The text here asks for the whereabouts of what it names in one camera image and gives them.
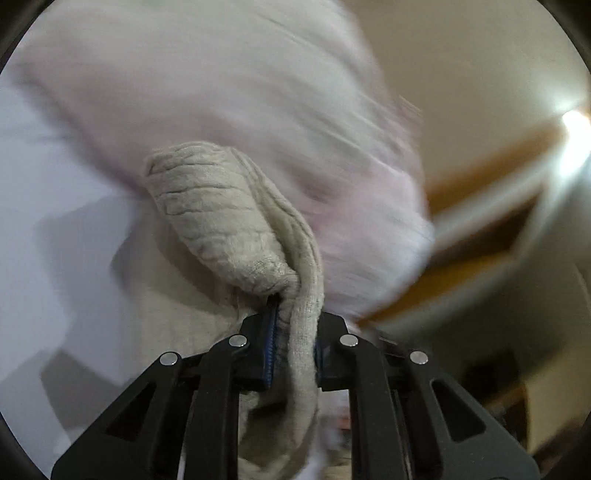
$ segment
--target silver rivet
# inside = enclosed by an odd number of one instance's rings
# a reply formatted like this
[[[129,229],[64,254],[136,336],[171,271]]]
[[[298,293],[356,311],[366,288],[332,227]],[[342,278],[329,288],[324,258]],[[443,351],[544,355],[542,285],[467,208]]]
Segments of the silver rivet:
[[[244,335],[232,335],[229,339],[229,343],[232,346],[245,346],[247,341]]]
[[[424,365],[429,361],[429,357],[425,352],[415,350],[410,354],[410,360],[412,363],[417,365]]]
[[[341,345],[345,346],[356,346],[359,343],[359,339],[355,335],[351,335],[350,333],[348,333],[347,335],[343,335],[339,339],[339,342],[341,343]]]
[[[178,362],[178,355],[174,352],[166,352],[160,355],[160,363],[167,367],[174,365],[176,362]]]

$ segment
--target triangular cutout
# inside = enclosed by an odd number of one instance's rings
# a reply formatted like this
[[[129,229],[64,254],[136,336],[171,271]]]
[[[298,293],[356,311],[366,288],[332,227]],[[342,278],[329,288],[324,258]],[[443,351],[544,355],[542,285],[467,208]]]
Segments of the triangular cutout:
[[[105,433],[128,442],[134,442],[144,424],[145,416],[148,413],[155,392],[155,383],[146,385],[127,408],[117,416],[115,421],[109,425]]]
[[[484,422],[451,388],[440,380],[433,382],[432,388],[454,442],[463,442],[484,433]]]

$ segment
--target bright light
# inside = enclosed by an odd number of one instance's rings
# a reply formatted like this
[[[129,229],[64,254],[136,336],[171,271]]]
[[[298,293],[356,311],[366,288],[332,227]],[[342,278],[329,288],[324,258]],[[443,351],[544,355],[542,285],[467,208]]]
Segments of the bright light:
[[[569,133],[568,144],[560,161],[559,171],[564,177],[578,172],[591,155],[591,121],[578,110],[562,116]]]

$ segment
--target blurry pink fabric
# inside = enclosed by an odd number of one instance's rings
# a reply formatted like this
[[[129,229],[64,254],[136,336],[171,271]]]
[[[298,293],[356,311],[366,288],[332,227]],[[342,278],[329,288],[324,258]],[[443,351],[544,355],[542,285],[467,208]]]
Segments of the blurry pink fabric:
[[[20,62],[135,181],[154,148],[203,140],[249,155],[311,225],[327,310],[358,319],[422,270],[418,115],[391,100],[340,3],[57,0]]]

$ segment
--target cloth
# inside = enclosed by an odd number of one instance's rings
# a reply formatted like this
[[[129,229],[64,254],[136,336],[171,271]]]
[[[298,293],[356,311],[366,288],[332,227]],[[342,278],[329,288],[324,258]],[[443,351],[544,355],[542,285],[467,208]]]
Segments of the cloth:
[[[137,182],[187,141],[253,159],[316,236],[328,311],[366,316],[426,263],[418,115],[336,0],[57,0],[16,60]]]
[[[248,455],[264,444],[267,460],[261,466],[241,457],[239,469],[241,478],[282,478],[296,466],[295,452],[309,436],[317,410],[313,346],[324,294],[314,236],[252,160],[233,148],[183,144],[154,154],[147,165],[145,185],[158,210],[215,275],[221,305],[214,315],[199,312],[200,325],[235,327],[237,289],[256,299],[281,296],[273,391],[266,399],[250,395],[241,402],[240,436],[250,444],[241,451]],[[222,309],[226,318],[220,318]],[[269,398],[287,400],[284,414],[267,425],[272,428],[249,436],[248,411]]]

